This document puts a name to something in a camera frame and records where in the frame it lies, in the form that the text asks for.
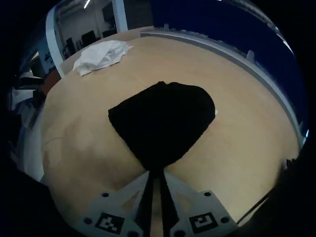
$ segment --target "desk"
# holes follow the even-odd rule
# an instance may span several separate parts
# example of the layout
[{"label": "desk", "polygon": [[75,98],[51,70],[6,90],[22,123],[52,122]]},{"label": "desk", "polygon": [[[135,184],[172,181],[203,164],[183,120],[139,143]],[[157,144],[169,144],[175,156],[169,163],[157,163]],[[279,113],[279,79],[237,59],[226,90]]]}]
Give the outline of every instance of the desk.
[{"label": "desk", "polygon": [[[164,38],[129,43],[134,47],[119,63],[84,77],[72,71],[47,96],[43,166],[60,213],[73,225],[101,192],[115,192],[144,172],[109,122],[108,109],[165,81],[202,87],[218,110],[167,170],[196,190],[212,190],[237,221],[271,189],[285,159],[298,154],[283,108],[257,79],[215,53]],[[155,232],[160,212],[153,213]]]}]

